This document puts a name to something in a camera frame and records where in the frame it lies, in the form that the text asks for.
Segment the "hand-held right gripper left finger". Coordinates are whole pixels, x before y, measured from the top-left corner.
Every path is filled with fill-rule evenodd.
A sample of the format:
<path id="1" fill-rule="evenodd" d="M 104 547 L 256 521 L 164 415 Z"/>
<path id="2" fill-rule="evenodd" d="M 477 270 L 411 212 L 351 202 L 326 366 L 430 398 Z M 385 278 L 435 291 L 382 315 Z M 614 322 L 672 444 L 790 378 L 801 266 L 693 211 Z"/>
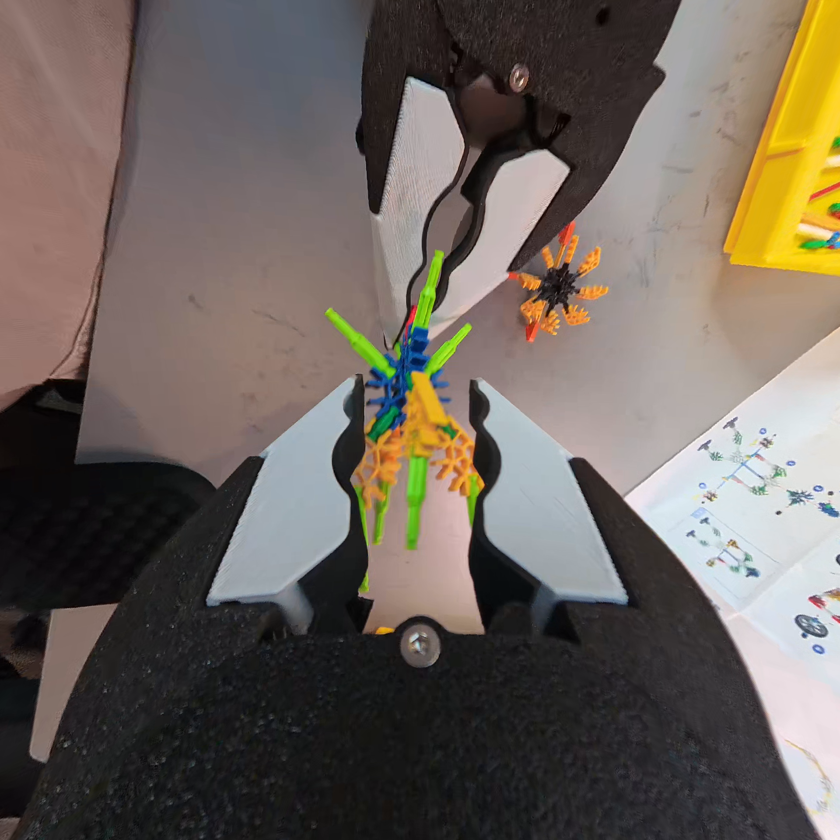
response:
<path id="1" fill-rule="evenodd" d="M 357 374 L 259 455 L 207 606 L 271 604 L 302 635 L 357 596 L 368 550 L 350 478 L 364 453 L 363 425 Z"/>

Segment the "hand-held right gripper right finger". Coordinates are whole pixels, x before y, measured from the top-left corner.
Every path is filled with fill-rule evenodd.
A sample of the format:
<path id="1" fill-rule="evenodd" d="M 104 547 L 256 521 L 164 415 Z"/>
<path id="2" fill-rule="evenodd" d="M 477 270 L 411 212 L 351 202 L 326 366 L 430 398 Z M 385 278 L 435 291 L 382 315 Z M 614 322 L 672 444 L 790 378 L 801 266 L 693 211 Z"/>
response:
<path id="1" fill-rule="evenodd" d="M 484 482 L 469 573 L 484 630 L 577 638 L 567 605 L 628 606 L 571 453 L 483 379 L 469 384 L 469 420 Z"/>

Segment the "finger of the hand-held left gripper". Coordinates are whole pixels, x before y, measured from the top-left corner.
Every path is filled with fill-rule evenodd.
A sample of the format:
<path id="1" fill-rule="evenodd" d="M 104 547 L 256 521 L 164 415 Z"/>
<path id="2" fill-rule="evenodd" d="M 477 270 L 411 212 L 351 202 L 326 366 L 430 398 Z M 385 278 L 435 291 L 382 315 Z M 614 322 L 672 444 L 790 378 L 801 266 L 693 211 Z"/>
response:
<path id="1" fill-rule="evenodd" d="M 380 209 L 371 214 L 374 287 L 387 349 L 402 333 L 412 285 L 426 265 L 433 215 L 466 161 L 463 123 L 450 92 L 407 76 Z"/>
<path id="2" fill-rule="evenodd" d="M 447 290 L 431 323 L 456 321 L 507 280 L 510 263 L 570 171 L 549 150 L 534 150 L 501 165 L 483 204 L 477 241 L 448 272 Z"/>

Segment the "yellow black toy wheel assembly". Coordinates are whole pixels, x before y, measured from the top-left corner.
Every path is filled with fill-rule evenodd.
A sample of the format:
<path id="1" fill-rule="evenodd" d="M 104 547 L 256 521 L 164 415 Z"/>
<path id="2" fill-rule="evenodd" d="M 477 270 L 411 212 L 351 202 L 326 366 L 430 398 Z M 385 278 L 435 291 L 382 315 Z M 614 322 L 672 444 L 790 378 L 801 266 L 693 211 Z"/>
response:
<path id="1" fill-rule="evenodd" d="M 580 326 L 590 321 L 590 313 L 581 301 L 591 302 L 605 297 L 610 288 L 604 285 L 584 285 L 582 281 L 601 262 L 602 250 L 595 247 L 577 268 L 572 267 L 580 237 L 575 221 L 558 233 L 558 251 L 554 255 L 548 246 L 542 249 L 544 272 L 538 276 L 525 271 L 511 271 L 507 279 L 528 291 L 530 296 L 520 306 L 524 333 L 528 343 L 535 343 L 540 333 L 556 335 L 559 326 Z"/>

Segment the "small blue green toy assembly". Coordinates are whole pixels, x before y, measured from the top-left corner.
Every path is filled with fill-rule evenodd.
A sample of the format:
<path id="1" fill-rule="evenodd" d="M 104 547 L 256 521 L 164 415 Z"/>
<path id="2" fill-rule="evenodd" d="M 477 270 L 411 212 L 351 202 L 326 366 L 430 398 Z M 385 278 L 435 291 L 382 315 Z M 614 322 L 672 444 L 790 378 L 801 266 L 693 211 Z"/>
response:
<path id="1" fill-rule="evenodd" d="M 448 415 L 440 402 L 427 356 L 428 328 L 444 254 L 436 251 L 419 294 L 413 319 L 406 326 L 402 360 L 405 362 L 405 415 L 403 436 L 406 453 L 406 548 L 416 550 L 427 490 L 430 459 L 446 446 Z"/>

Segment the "large blue green toy assembly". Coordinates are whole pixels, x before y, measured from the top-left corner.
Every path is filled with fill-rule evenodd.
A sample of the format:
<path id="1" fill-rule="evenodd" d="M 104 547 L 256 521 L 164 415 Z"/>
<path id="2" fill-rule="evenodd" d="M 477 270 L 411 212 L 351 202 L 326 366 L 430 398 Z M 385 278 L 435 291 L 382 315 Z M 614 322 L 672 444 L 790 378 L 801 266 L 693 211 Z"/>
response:
<path id="1" fill-rule="evenodd" d="M 436 480 L 448 481 L 449 492 L 465 499 L 472 525 L 484 488 L 474 463 L 476 444 L 448 411 L 449 398 L 440 394 L 448 386 L 441 380 L 444 367 L 469 336 L 471 325 L 428 353 L 428 330 L 421 323 L 419 308 L 414 307 L 394 351 L 385 353 L 335 310 L 325 315 L 368 364 L 365 388 L 381 392 L 369 401 L 376 411 L 364 427 L 364 454 L 353 473 L 368 545 L 382 543 L 393 491 L 404 480 L 405 545 L 407 550 L 417 550 L 431 468 L 437 470 Z"/>

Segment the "grey desk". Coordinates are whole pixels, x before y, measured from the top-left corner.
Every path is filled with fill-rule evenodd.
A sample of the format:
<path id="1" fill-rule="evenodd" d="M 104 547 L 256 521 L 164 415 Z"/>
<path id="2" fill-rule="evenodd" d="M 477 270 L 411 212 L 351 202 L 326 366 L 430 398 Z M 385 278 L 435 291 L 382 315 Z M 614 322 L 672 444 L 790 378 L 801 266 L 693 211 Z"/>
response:
<path id="1" fill-rule="evenodd" d="M 140 2 L 77 462 L 164 461 L 220 486 L 360 369 L 371 220 L 354 130 L 368 2 Z M 526 343 L 505 282 L 446 368 L 625 494 L 838 328 L 838 279 L 722 247 L 803 2 L 682 2 L 666 80 L 584 210 L 611 288 Z"/>

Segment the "black mesh chair seat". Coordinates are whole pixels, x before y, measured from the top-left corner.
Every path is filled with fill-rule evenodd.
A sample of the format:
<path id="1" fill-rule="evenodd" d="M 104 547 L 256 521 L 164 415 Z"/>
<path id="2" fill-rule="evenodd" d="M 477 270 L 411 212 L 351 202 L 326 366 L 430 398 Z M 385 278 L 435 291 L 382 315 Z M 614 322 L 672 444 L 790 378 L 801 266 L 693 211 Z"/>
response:
<path id="1" fill-rule="evenodd" d="M 77 464 L 86 383 L 47 380 L 2 410 L 1 606 L 115 603 L 215 493 L 180 465 Z"/>

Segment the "white instruction sheet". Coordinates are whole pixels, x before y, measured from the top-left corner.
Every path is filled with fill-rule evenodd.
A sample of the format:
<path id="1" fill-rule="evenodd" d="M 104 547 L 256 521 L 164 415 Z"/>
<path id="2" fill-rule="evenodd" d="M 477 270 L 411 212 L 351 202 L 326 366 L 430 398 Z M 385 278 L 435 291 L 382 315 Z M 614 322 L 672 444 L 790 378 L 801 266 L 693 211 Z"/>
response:
<path id="1" fill-rule="evenodd" d="M 718 609 L 822 838 L 838 838 L 839 331 L 626 501 Z"/>

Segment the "yellow plastic bin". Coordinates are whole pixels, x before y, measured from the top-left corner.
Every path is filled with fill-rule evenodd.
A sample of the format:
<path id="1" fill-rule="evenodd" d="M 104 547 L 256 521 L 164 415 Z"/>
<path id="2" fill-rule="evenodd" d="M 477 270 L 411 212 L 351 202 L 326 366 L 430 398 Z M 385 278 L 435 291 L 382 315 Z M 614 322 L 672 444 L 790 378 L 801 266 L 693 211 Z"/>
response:
<path id="1" fill-rule="evenodd" d="M 839 134 L 839 2 L 811 1 L 723 247 L 738 266 L 838 277 L 838 250 L 801 249 L 797 227 Z"/>

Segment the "pile of toy parts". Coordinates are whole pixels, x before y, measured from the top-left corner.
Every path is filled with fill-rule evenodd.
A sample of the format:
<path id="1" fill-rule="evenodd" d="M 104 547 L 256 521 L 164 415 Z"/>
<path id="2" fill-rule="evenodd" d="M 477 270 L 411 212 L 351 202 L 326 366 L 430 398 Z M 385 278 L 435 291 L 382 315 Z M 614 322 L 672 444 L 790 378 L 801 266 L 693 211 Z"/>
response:
<path id="1" fill-rule="evenodd" d="M 827 149 L 815 175 L 797 227 L 801 249 L 838 250 L 839 244 L 839 137 Z"/>

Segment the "person's torso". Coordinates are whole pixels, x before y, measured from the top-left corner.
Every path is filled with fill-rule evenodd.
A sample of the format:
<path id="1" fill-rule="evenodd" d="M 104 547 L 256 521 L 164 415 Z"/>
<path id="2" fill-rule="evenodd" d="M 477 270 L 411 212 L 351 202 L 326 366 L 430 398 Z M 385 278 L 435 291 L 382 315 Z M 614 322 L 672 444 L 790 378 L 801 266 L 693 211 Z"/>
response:
<path id="1" fill-rule="evenodd" d="M 87 360 L 135 6 L 1 2 L 2 409 Z"/>

